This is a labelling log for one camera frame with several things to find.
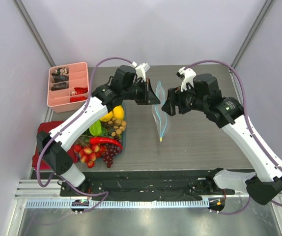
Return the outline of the purple grape bunch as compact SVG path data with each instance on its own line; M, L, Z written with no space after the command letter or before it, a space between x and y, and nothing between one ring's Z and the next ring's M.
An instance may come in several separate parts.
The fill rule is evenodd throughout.
M121 153L121 147L114 144L106 144L106 151L102 154L102 160L106 164L106 167L110 168L113 164L114 158Z

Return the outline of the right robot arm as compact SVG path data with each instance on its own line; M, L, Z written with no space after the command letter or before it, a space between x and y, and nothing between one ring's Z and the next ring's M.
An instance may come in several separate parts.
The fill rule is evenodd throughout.
M176 74L182 83L168 89L162 111L169 116L203 112L232 138L254 168L251 173L217 168L206 177L206 190L217 194L222 189L231 189L248 193L261 205L271 202L282 192L282 160L252 126L243 106L233 97L223 97L217 78L211 74L197 75L191 69Z

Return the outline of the red chili pepper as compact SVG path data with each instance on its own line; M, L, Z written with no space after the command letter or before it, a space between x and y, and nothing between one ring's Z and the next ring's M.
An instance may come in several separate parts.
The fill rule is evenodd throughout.
M116 145L117 147L120 147L121 149L123 149L122 144L112 138L108 138L108 137L93 137L89 139L89 144L90 145L97 145L97 144L113 144Z

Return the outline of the brown longan bunch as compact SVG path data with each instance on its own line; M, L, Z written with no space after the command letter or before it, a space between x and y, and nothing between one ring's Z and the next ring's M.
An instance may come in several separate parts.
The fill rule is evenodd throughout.
M126 130L126 126L126 121L116 118L112 118L107 122L108 133L111 137L120 137Z

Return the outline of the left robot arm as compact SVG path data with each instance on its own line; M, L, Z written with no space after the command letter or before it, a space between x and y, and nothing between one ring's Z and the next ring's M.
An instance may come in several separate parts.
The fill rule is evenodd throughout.
M91 125L124 100L134 100L138 105L159 104L160 100L146 77L149 69L147 63L136 67L120 66L110 83L98 86L70 118L50 132L41 131L37 134L38 160L43 160L54 174L69 182L77 196L88 192L88 183L73 163L68 150Z

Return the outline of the yellow pear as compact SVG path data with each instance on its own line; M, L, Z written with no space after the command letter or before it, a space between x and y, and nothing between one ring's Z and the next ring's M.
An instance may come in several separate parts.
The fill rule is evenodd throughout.
M109 113L107 113L106 115L104 115L103 117L99 118L99 120L101 122L108 122L113 118L113 112L110 111Z

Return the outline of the green starfruit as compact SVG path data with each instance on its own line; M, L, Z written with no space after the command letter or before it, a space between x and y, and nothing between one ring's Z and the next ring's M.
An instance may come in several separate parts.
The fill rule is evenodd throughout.
M92 136L99 136L102 134L102 124L100 120L97 120L94 124L89 127L89 132Z

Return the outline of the clear zip top bag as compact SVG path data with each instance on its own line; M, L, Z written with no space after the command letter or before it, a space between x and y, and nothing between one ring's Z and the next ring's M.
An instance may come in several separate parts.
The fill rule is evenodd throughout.
M162 107L164 103L166 102L167 96L166 96L166 91L163 88L161 81L157 83L157 86L155 89L155 95L160 100L160 104L156 104L152 106L152 115L156 123L159 142L161 143L163 141L164 135L167 133L168 128L169 128L168 115L162 110Z

